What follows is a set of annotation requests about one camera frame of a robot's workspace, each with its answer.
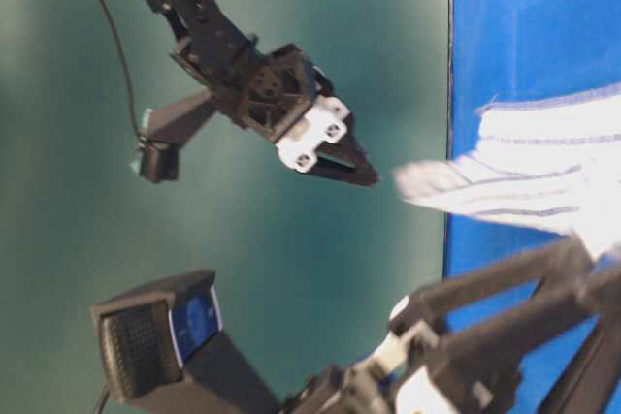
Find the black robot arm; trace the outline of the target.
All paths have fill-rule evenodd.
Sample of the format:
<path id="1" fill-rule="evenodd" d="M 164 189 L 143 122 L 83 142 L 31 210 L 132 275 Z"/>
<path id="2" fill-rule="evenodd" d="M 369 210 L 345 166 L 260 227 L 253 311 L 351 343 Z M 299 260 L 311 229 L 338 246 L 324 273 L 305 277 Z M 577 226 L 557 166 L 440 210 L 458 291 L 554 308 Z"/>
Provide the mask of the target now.
<path id="1" fill-rule="evenodd" d="M 134 124 L 138 174 L 174 180 L 180 150 L 221 113 L 300 175 L 378 176 L 351 110 L 297 47 L 264 54 L 214 0 L 145 0 L 200 93 Z M 395 172 L 407 203 L 556 239 L 491 265 L 466 232 L 470 272 L 404 296 L 384 340 L 278 399 L 224 330 L 215 274 L 152 281 L 92 309 L 103 399 L 147 413 L 507 413 L 522 360 L 594 327 L 540 413 L 620 409 L 620 0 L 449 0 L 449 101 L 479 109 L 474 149 Z"/>

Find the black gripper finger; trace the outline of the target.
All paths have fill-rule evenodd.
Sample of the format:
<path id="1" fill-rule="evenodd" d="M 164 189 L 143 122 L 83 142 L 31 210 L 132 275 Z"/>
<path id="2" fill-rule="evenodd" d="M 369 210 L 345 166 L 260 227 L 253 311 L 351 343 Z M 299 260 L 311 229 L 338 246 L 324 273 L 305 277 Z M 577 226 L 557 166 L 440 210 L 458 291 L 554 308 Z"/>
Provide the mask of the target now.
<path id="1" fill-rule="evenodd" d="M 620 268 L 609 266 L 441 339 L 436 386 L 460 413 L 480 413 L 474 385 L 592 316 L 597 325 L 541 413 L 602 413 L 620 381 Z"/>
<path id="2" fill-rule="evenodd" d="M 432 328 L 451 310 L 479 302 L 530 280 L 545 286 L 586 272 L 594 260 L 580 239 L 566 238 L 524 249 L 492 265 L 425 285 L 406 295 L 406 303 L 389 318 L 387 328 L 403 334 L 419 321 Z"/>

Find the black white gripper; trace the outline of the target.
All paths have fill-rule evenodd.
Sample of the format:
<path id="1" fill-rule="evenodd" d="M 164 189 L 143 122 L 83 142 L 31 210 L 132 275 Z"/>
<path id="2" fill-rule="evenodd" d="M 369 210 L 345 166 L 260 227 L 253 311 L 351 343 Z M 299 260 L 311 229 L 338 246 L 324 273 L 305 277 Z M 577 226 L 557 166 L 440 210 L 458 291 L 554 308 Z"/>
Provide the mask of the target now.
<path id="1" fill-rule="evenodd" d="M 243 48 L 208 70 L 208 84 L 217 108 L 273 144 L 287 168 L 358 186 L 376 184 L 376 169 L 354 135 L 355 117 L 296 46 L 267 55 Z"/>

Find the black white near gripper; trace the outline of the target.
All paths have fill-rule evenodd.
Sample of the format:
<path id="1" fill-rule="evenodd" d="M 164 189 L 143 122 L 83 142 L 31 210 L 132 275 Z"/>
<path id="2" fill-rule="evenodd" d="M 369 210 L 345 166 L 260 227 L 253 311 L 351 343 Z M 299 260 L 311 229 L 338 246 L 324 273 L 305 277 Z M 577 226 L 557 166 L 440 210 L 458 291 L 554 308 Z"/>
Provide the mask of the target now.
<path id="1" fill-rule="evenodd" d="M 445 315 L 438 298 L 403 297 L 392 309 L 384 340 L 366 357 L 329 366 L 282 405 L 282 413 L 462 413 L 422 361 L 440 343 Z"/>

